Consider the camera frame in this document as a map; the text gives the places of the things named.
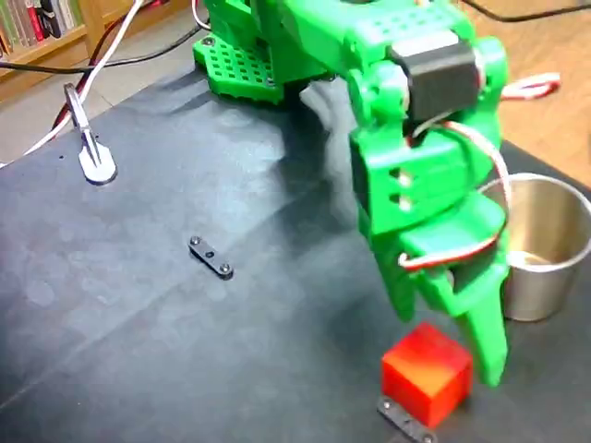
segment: book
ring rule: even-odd
[[[57,19],[57,25],[59,26],[59,30],[61,31],[62,35],[64,35],[67,31],[66,23],[64,22],[64,17],[62,16],[62,12],[59,10],[59,2],[57,0],[51,0],[52,9],[55,12],[55,18]]]
[[[27,13],[29,14],[29,20],[35,34],[35,39],[37,42],[42,42],[43,32],[41,30],[41,23],[37,18],[37,13],[35,12],[35,7],[33,6],[33,0],[25,0],[25,7],[27,8]]]
[[[54,12],[54,7],[52,6],[51,0],[41,0],[41,7],[42,7],[42,23],[45,26],[51,35],[59,39],[62,36],[62,31],[59,28],[59,23],[57,22],[57,15]]]
[[[75,28],[76,24],[74,23],[74,17],[72,17],[70,5],[67,0],[59,0],[59,10],[62,12],[62,17],[64,18],[66,28],[68,30]]]
[[[82,23],[84,23],[84,19],[82,18],[82,12],[80,11],[78,0],[69,0],[69,2],[72,16],[74,16],[74,22],[76,23],[76,26],[80,26]]]
[[[6,0],[8,4],[8,10],[10,11],[10,17],[12,18],[12,22],[15,24],[15,29],[17,30],[18,41],[24,47],[29,46],[29,42],[27,41],[27,34],[25,34],[25,30],[22,27],[22,23],[20,22],[20,18],[18,17],[17,11],[17,0]]]
[[[10,17],[10,9],[8,9],[6,0],[0,0],[0,20],[4,23],[7,37],[10,40],[10,46],[14,48],[14,46],[19,43],[18,34],[15,29],[15,24],[12,21],[12,17]]]
[[[27,8],[25,7],[24,0],[16,0],[18,18],[22,23],[22,27],[25,30],[25,36],[27,38],[27,43],[29,46],[32,46],[37,43],[37,39],[35,39],[35,32],[33,31],[33,25],[30,24],[29,13],[27,12]]]
[[[43,38],[47,39],[51,35],[51,33],[49,32],[49,29],[45,26],[45,23],[43,22],[43,8],[41,7],[41,0],[33,0],[33,7],[35,8],[35,14],[37,14],[39,25],[41,26]]]

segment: red cube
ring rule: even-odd
[[[381,359],[382,391],[434,428],[470,393],[472,355],[422,323]]]

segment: green perforated base plate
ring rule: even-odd
[[[283,86],[274,83],[265,51],[238,49],[212,34],[195,43],[193,54],[206,66],[211,90],[216,94],[275,104],[282,101]]]

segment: black table surface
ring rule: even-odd
[[[189,71],[93,120],[110,185],[86,184],[74,133],[0,170],[0,441],[390,441],[381,356],[423,320],[463,338],[426,308],[397,319],[356,230],[343,84],[304,102],[221,100]],[[193,234],[232,280],[190,256]],[[589,439],[589,284],[508,324],[501,386],[476,383],[440,441]]]

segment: green robotic arm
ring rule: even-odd
[[[500,298],[507,234],[482,254],[430,269],[409,271],[399,257],[474,245],[506,222],[504,210],[476,190],[492,167],[487,155],[443,126],[426,125],[445,111],[501,144],[502,45],[477,40],[447,0],[205,4],[213,33],[194,54],[214,92],[278,103],[291,85],[331,75],[346,80],[358,122],[350,149],[359,229],[392,304],[410,320],[420,293],[455,318],[472,342],[481,379],[498,385],[507,357]]]

